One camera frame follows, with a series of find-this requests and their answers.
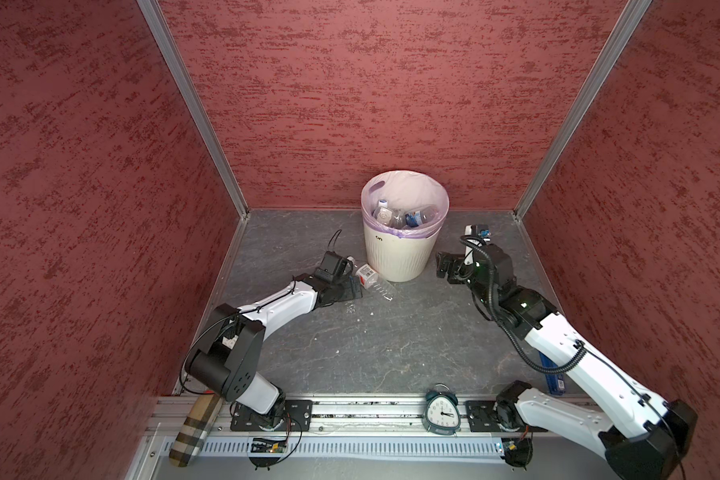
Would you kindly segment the white red label bottle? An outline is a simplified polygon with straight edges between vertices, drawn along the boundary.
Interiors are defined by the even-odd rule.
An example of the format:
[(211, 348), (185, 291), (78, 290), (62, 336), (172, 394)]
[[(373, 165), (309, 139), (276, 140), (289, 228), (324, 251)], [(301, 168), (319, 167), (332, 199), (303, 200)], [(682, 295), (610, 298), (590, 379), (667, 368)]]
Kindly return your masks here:
[(361, 298), (365, 292), (373, 292), (386, 301), (393, 301), (396, 296), (394, 286), (383, 278), (369, 264), (360, 265), (353, 257), (348, 258), (350, 270), (350, 287), (354, 298)]

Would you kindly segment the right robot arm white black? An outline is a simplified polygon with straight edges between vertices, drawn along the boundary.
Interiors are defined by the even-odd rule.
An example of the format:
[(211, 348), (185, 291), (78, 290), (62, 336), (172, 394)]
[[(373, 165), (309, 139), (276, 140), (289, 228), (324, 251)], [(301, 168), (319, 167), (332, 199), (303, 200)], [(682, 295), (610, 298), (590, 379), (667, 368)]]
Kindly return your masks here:
[(438, 277), (465, 285), (478, 313), (507, 336), (526, 365), (567, 375), (598, 407), (572, 405), (515, 381), (496, 397), (498, 426), (562, 436), (603, 458), (621, 479), (667, 479), (681, 471), (698, 421), (693, 408), (665, 400), (609, 360), (552, 302), (518, 284), (501, 248), (474, 235), (460, 242), (464, 254), (437, 254)]

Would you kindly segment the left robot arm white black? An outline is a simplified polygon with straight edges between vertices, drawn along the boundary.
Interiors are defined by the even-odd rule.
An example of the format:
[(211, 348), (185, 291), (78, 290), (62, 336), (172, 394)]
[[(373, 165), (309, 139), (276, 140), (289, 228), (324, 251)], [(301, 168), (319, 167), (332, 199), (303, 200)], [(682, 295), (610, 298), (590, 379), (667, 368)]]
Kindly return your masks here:
[(216, 307), (189, 348), (184, 371), (223, 400), (248, 408), (261, 429), (278, 428), (286, 395), (258, 372), (263, 343), (292, 320), (361, 298), (354, 269), (352, 259), (327, 251), (313, 272), (294, 276), (274, 294), (242, 307)]

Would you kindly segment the white ribbed waste bin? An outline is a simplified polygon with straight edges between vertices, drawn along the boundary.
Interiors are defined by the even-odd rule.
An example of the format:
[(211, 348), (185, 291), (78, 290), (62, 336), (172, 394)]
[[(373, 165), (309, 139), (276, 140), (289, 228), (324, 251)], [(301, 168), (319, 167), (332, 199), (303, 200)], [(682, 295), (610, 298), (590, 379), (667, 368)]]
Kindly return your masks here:
[(389, 282), (407, 282), (424, 270), (442, 227), (425, 239), (398, 238), (364, 225), (367, 261)]

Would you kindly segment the purple bin liner bag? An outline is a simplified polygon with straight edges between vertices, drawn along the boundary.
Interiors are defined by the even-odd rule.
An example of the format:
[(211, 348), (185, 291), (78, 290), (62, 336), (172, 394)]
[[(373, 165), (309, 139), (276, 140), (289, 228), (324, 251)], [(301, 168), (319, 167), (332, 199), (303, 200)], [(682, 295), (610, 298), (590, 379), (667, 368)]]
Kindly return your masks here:
[[(387, 226), (374, 214), (381, 200), (394, 213), (418, 214), (428, 206), (435, 209), (433, 219), (421, 226), (397, 229)], [(443, 185), (423, 173), (409, 170), (388, 171), (371, 178), (361, 191), (363, 222), (372, 231), (398, 238), (425, 239), (432, 237), (443, 225), (450, 199)]]

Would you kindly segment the green alarm clock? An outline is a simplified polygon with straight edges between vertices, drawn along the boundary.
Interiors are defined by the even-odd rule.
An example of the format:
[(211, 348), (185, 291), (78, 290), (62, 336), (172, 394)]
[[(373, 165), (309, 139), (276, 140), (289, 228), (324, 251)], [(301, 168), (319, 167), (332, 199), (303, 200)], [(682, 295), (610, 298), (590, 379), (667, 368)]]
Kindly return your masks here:
[(447, 385), (435, 384), (426, 393), (422, 425), (427, 432), (443, 436), (455, 435), (460, 430), (458, 399)]

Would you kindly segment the plaid checkered pouch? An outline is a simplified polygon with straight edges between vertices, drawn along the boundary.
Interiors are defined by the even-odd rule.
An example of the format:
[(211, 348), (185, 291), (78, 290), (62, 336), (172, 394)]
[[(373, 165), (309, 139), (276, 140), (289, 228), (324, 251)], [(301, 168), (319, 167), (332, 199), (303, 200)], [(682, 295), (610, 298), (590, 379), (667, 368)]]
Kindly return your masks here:
[(197, 398), (169, 451), (173, 466), (187, 467), (200, 455), (222, 406), (218, 395)]

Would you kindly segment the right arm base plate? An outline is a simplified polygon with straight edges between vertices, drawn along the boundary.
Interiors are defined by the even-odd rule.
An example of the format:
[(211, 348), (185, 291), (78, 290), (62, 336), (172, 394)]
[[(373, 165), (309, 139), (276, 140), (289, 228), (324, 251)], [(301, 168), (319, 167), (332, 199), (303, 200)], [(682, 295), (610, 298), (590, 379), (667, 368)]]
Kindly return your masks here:
[(468, 400), (464, 403), (465, 418), (472, 433), (519, 436), (523, 433), (547, 433), (546, 429), (529, 426), (516, 405), (507, 400)]

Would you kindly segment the aluminium rail frame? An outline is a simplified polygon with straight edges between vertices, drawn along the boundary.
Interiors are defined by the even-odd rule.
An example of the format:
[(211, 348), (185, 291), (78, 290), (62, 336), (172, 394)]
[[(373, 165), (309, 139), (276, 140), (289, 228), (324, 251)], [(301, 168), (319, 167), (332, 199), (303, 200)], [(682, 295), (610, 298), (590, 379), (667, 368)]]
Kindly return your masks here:
[(451, 436), (427, 432), (422, 425), (425, 398), (421, 395), (297, 395), (313, 402), (308, 431), (232, 432), (231, 410), (225, 404), (208, 435), (200, 458), (357, 459), (381, 461), (454, 462), (504, 465), (514, 439), (537, 441), (561, 437), (579, 445), (593, 444), (599, 431), (611, 424), (595, 403), (582, 396), (556, 398), (531, 393), (523, 400), (529, 426), (547, 433), (519, 436), (472, 433), (465, 418), (468, 400), (460, 397), (460, 430)]

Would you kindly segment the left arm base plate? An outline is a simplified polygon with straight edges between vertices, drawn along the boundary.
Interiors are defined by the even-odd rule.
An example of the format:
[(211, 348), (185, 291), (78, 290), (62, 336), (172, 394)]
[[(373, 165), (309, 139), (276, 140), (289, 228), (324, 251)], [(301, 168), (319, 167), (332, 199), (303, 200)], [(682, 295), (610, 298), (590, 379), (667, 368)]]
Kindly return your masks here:
[(310, 428), (313, 402), (310, 400), (286, 400), (284, 413), (270, 421), (241, 404), (235, 403), (231, 410), (230, 430), (232, 432), (276, 432), (286, 433), (296, 429), (308, 431)]

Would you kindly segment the right corner aluminium post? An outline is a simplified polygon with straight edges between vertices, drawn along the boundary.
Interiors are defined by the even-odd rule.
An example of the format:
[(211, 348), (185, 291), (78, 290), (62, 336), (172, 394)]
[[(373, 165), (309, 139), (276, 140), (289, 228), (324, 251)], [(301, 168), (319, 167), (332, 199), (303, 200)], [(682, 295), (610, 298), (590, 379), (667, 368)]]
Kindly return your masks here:
[(536, 173), (514, 209), (522, 222), (639, 26), (651, 1), (629, 0), (616, 20)]

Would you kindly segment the corner aluminium post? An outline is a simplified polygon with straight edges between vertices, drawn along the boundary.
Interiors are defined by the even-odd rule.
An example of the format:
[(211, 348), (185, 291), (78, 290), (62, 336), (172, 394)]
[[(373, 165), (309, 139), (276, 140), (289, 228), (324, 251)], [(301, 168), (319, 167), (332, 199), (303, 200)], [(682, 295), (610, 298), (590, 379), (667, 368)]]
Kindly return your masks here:
[(629, 0), (616, 20), (536, 173), (514, 209), (522, 222), (639, 26), (651, 1)]
[(243, 222), (246, 222), (250, 216), (249, 206), (202, 104), (186, 64), (181, 57), (178, 45), (170, 32), (159, 2), (155, 0), (138, 0), (137, 4), (205, 144), (206, 150), (235, 206), (237, 214)]

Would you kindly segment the left corner aluminium post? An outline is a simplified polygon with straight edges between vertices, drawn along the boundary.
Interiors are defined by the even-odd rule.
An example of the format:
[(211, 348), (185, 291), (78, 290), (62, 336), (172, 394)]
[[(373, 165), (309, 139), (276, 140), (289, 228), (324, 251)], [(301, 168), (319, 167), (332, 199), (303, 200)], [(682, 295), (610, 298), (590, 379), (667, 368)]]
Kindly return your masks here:
[(138, 0), (137, 4), (205, 144), (206, 150), (235, 206), (237, 214), (243, 222), (246, 222), (250, 216), (249, 206), (202, 104), (186, 64), (181, 57), (178, 45), (170, 32), (159, 2), (155, 0)]

